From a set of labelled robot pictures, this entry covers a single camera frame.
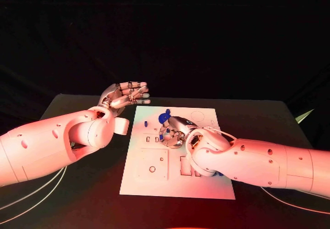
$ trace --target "white board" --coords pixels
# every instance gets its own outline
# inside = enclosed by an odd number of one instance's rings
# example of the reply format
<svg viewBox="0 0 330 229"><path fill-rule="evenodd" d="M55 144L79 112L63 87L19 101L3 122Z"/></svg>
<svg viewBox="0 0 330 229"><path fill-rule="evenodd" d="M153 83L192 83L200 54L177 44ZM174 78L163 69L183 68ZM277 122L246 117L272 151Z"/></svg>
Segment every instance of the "white board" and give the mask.
<svg viewBox="0 0 330 229"><path fill-rule="evenodd" d="M231 179L219 173L200 175L187 163L184 146L170 149L159 142L159 115L166 109L200 127L219 129L215 109L137 106L120 194L235 199Z"/></svg>

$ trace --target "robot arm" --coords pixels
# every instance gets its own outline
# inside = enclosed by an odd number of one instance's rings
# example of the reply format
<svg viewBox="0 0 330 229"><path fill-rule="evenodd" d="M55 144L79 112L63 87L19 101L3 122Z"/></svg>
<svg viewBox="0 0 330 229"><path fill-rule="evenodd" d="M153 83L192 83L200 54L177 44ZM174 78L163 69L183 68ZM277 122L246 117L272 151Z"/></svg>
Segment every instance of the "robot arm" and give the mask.
<svg viewBox="0 0 330 229"><path fill-rule="evenodd" d="M184 136L187 159L202 175L219 171L248 184L330 197L330 152L248 139L228 142L212 127L195 128Z"/></svg>
<svg viewBox="0 0 330 229"><path fill-rule="evenodd" d="M98 106L26 124L0 136L0 186L39 178L104 148L112 134L127 134L124 106L150 103L147 84L111 85Z"/></svg>

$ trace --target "dark gray table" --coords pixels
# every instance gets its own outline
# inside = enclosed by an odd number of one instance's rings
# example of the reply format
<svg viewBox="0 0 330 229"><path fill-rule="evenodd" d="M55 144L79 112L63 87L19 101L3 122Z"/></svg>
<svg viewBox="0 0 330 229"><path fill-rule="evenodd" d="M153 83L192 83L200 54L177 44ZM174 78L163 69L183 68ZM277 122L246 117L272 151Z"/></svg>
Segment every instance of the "dark gray table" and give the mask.
<svg viewBox="0 0 330 229"><path fill-rule="evenodd" d="M61 94L43 119L85 110L99 96ZM290 110L278 101L153 98L154 106L215 108L222 130L239 138L310 148ZM236 200L120 195L135 106L121 117L131 121L128 135L69 165L62 183L46 201L4 228L330 228L330 216L293 208L259 187L233 181ZM0 206L30 193L52 177L0 188ZM0 221L26 210L48 194L50 185L0 212ZM329 201L294 190L271 189L285 201L330 211Z"/></svg>

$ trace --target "small blue piece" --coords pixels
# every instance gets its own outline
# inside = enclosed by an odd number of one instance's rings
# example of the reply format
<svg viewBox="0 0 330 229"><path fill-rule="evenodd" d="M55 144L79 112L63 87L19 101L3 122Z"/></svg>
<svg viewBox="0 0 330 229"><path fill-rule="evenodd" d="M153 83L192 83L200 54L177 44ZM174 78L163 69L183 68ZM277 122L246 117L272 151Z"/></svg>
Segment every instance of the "small blue piece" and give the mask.
<svg viewBox="0 0 330 229"><path fill-rule="evenodd" d="M159 116L160 123L164 124L169 118L170 118L170 109L166 110L166 113L160 114Z"/></svg>

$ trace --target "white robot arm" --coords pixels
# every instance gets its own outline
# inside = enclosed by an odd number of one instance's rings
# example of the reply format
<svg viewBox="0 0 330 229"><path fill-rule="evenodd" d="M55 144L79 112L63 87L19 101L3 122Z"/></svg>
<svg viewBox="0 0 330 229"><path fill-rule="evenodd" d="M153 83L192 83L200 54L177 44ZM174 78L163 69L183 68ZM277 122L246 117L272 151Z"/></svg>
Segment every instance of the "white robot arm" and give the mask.
<svg viewBox="0 0 330 229"><path fill-rule="evenodd" d="M205 176L219 171L232 180L248 184L297 189L330 197L330 152L275 143L236 139L212 127L199 128L184 118L171 116L160 134L170 129L170 148L184 145L187 159ZM228 141L222 133L231 136Z"/></svg>
<svg viewBox="0 0 330 229"><path fill-rule="evenodd" d="M112 84L85 111L26 124L0 136L0 187L39 178L104 148L127 134L117 116L130 104L148 104L147 83Z"/></svg>

